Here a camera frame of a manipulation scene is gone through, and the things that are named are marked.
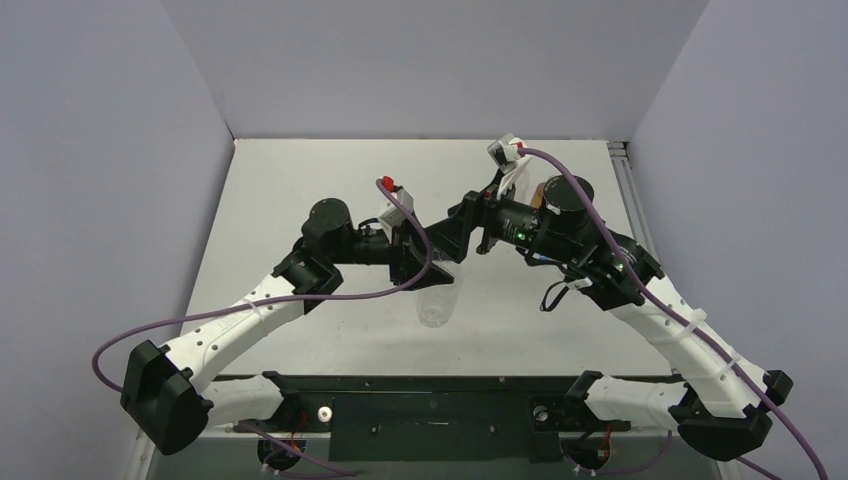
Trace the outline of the clear plastic bottle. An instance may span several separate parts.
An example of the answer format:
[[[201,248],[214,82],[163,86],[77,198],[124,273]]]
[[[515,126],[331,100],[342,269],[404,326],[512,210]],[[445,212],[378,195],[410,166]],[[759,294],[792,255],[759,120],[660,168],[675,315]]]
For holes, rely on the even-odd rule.
[[[450,284],[428,287],[417,292],[416,313],[418,321],[428,328],[440,328],[452,318],[463,285],[463,271],[459,264],[440,261],[436,263],[453,277]]]

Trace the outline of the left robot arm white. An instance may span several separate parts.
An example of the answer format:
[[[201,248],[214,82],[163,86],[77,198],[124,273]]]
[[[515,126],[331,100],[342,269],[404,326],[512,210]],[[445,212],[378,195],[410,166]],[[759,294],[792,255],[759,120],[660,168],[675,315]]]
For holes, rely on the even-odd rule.
[[[277,328],[342,301],[340,266],[388,266],[391,293],[453,284],[453,275],[434,264],[414,214],[398,203],[387,212],[396,219],[387,231],[357,230],[342,200],[317,202],[292,252],[247,295],[186,334],[131,351],[120,403],[161,453],[175,454],[221,423],[263,420],[275,430],[295,423],[298,402],[270,374],[230,386],[215,379]]]

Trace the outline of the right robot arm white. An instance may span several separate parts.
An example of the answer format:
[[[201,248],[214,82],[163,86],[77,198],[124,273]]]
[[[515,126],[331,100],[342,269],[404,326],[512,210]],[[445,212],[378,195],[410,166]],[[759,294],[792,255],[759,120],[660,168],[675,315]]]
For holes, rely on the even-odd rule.
[[[556,176],[532,207],[495,181],[467,193],[426,234],[454,262],[465,259],[471,235],[480,231],[479,254],[504,242],[532,266],[560,267],[569,290],[636,331],[678,374],[673,382],[653,383],[587,371],[563,402],[572,424],[622,421],[663,428],[720,461],[761,447],[792,380],[735,352],[708,325],[704,311],[686,303],[650,253],[606,226],[592,199],[587,181]]]

